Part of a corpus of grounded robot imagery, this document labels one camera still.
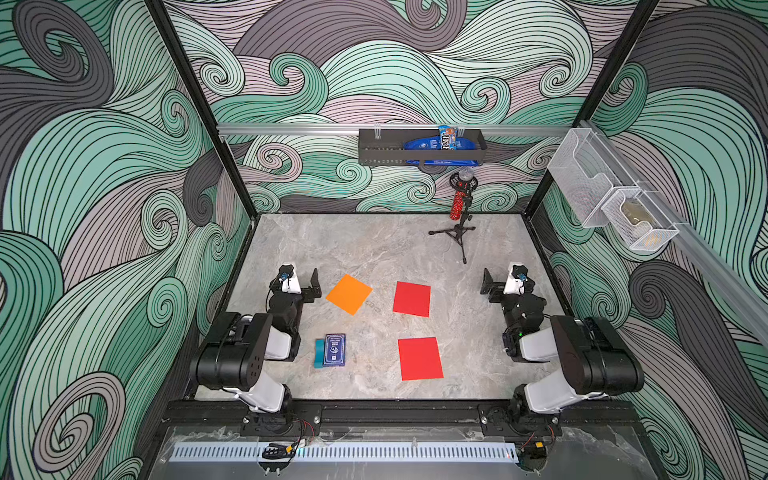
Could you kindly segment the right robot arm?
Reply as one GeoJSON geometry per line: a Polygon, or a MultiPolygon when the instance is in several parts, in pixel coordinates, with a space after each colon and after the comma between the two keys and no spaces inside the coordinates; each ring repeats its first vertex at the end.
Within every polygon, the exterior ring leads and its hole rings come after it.
{"type": "Polygon", "coordinates": [[[639,360],[608,320],[547,314],[547,301],[534,289],[524,265],[512,264],[504,281],[483,270],[480,293],[501,307],[505,354],[516,363],[558,363],[544,378],[515,388],[502,415],[512,431],[552,434],[564,410],[643,388],[639,360]]]}

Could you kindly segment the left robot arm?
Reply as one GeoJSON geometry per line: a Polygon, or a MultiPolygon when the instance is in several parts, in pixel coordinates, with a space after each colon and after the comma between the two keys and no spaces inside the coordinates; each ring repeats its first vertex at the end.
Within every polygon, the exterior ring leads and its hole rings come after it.
{"type": "Polygon", "coordinates": [[[195,398],[242,402],[247,408],[245,420],[257,433],[312,431],[296,412],[290,388],[266,373],[264,364],[296,359],[304,306],[321,296],[317,270],[302,286],[295,266],[284,264],[269,283],[263,313],[218,314],[190,363],[195,398]]]}

